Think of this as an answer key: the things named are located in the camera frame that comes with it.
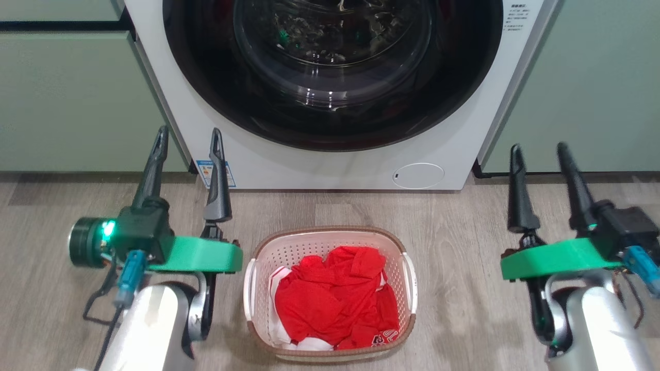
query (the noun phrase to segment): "washing machine drum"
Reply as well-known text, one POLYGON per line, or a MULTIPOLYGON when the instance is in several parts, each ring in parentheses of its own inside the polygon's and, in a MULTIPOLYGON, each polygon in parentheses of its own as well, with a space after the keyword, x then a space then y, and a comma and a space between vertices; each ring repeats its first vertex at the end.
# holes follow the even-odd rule
POLYGON ((477 89, 501 0, 164 0, 172 53, 236 125, 284 145, 359 151, 418 135, 477 89))

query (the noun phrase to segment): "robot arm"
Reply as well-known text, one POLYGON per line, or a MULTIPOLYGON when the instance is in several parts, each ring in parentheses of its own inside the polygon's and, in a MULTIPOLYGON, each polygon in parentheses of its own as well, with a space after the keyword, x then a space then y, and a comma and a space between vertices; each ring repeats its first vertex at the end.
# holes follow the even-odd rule
POLYGON ((607 200, 594 202, 564 143, 558 145, 558 157, 568 185, 569 225, 577 238, 548 245, 537 236, 541 224, 527 193, 522 151, 513 146, 508 228, 523 236, 518 249, 502 254, 502 276, 527 284, 533 328, 548 347, 549 370, 652 371, 615 293, 612 271, 626 268, 652 294, 660 292, 658 268, 650 258, 660 252, 658 228, 638 207, 622 210, 607 200), (554 283, 576 280, 584 287, 553 289, 554 283))
POLYGON ((122 209, 116 219, 82 218, 69 237, 74 265, 103 267, 104 261, 112 262, 102 288, 85 308, 86 320, 94 300, 107 294, 117 279, 116 263, 123 262, 115 316, 109 323, 91 319, 110 327, 94 371, 192 370, 191 343, 205 340, 211 327, 216 276, 235 273, 242 266, 238 241, 223 239, 218 227, 232 218, 220 131, 214 129, 211 140, 213 177, 200 238, 174 236, 170 228, 169 204, 160 197, 167 142, 168 130, 161 127, 132 206, 122 209), (147 286, 136 295, 145 271, 192 274, 199 287, 169 282, 147 286), (124 310, 125 317, 110 343, 124 310))

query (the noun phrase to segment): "blue connector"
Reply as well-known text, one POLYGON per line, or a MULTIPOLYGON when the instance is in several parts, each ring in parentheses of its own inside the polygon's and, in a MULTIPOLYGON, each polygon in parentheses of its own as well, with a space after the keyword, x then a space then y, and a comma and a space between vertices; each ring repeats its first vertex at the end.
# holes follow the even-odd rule
POLYGON ((631 272, 640 276, 652 297, 660 298, 660 269, 643 248, 630 246, 623 257, 623 263, 631 272))
POLYGON ((117 282, 119 291, 113 301, 115 307, 119 308, 119 306, 122 306, 125 309, 131 307, 133 298, 135 297, 135 291, 142 282, 146 269, 147 255, 145 252, 142 250, 131 250, 126 257, 126 263, 117 282))

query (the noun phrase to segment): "basket handle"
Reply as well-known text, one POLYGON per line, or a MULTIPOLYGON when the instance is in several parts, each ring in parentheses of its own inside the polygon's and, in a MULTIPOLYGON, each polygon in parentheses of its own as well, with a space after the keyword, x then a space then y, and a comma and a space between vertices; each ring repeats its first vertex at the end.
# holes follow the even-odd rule
POLYGON ((247 264, 246 277, 243 281, 243 311, 246 314, 246 319, 248 322, 252 320, 252 314, 254 312, 254 276, 257 272, 254 264, 256 261, 256 259, 252 258, 252 260, 250 260, 247 264))
POLYGON ((402 253, 403 256, 403 270, 405 271, 406 291, 410 295, 408 297, 408 308, 411 314, 417 312, 417 275, 414 272, 414 265, 408 253, 402 253))

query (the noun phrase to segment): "green 3d-printed bracket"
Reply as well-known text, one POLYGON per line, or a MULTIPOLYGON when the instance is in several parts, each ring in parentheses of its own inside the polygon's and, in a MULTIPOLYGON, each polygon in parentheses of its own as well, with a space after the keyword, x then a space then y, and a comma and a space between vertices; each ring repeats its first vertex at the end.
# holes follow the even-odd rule
POLYGON ((621 265, 620 262, 603 259, 589 238, 576 238, 521 250, 500 261, 502 278, 505 280, 590 269, 615 269, 621 265))
POLYGON ((151 264, 150 271, 233 273, 241 270, 243 250, 229 242, 192 236, 172 239, 172 251, 165 264, 151 264))

